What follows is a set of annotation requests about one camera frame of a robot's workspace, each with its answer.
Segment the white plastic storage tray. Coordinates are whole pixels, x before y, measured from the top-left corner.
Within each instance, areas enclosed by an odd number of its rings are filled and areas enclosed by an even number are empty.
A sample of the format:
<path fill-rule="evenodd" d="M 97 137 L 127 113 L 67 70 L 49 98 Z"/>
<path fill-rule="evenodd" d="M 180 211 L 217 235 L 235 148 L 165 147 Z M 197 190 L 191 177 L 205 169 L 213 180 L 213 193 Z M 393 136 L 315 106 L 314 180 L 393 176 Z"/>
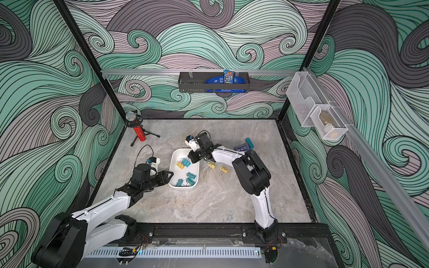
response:
<path fill-rule="evenodd" d="M 180 190 L 180 191 L 189 191 L 194 189 L 197 186 L 198 180 L 199 180 L 199 172 L 200 172 L 200 165 L 199 163 L 191 164 L 189 167 L 184 167 L 184 169 L 180 169 L 176 166 L 177 162 L 181 162 L 183 158 L 188 159 L 190 162 L 191 160 L 188 158 L 188 154 L 191 151 L 191 149 L 177 149 L 173 153 L 170 161 L 170 167 L 169 171 L 174 173 L 174 176 L 171 178 L 169 182 L 169 186 L 173 189 Z M 193 173 L 196 175 L 195 182 L 196 184 L 194 186 L 190 186 L 187 184 L 187 173 Z M 183 179 L 183 185 L 181 187 L 176 187 L 176 183 L 178 179 Z"/>

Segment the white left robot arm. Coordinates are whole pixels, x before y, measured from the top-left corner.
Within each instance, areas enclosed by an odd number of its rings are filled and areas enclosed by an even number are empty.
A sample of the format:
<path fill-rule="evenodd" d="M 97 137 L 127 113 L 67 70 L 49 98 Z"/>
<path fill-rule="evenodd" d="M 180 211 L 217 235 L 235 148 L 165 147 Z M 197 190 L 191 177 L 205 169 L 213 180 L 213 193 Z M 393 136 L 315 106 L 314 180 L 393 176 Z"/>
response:
<path fill-rule="evenodd" d="M 139 164 L 130 180 L 110 197 L 71 214 L 57 214 L 32 253 L 32 263 L 39 268 L 74 268 L 94 250 L 124 238 L 133 229 L 134 220 L 120 212 L 146 192 L 169 184 L 173 175 L 159 171 L 156 163 Z"/>

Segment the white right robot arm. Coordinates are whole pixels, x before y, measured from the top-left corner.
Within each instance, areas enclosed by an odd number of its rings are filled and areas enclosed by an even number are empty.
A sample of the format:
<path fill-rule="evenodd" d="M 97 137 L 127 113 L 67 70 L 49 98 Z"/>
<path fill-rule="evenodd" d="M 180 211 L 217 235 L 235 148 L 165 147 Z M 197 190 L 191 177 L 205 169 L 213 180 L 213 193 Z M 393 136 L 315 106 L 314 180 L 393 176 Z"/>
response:
<path fill-rule="evenodd" d="M 258 239 L 262 243 L 273 243 L 277 239 L 278 220 L 274 217 L 270 204 L 271 173 L 259 155 L 252 149 L 243 152 L 214 144 L 205 131 L 197 136 L 187 136 L 185 144 L 191 148 L 188 157 L 193 164 L 207 160 L 234 169 L 240 185 L 251 195 Z"/>

